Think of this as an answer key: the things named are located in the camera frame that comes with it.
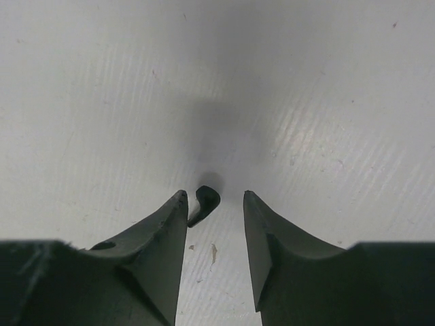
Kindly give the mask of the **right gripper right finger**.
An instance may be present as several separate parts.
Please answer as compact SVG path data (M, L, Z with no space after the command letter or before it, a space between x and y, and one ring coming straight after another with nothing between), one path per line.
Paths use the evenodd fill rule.
M434 244L343 249L243 197L254 307L263 325L433 325Z

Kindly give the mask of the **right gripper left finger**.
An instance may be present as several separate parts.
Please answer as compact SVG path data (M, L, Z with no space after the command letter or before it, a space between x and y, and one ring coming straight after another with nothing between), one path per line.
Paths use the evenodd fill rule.
M2 325L174 325L188 197L91 249L59 240L1 242Z

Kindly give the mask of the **black earbud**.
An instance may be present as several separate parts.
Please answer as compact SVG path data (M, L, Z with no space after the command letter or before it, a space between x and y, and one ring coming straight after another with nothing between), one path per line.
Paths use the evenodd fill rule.
M190 216L187 222L189 228L193 228L195 225L207 218L221 202L220 194L207 185L202 185L197 189L196 199L199 208Z

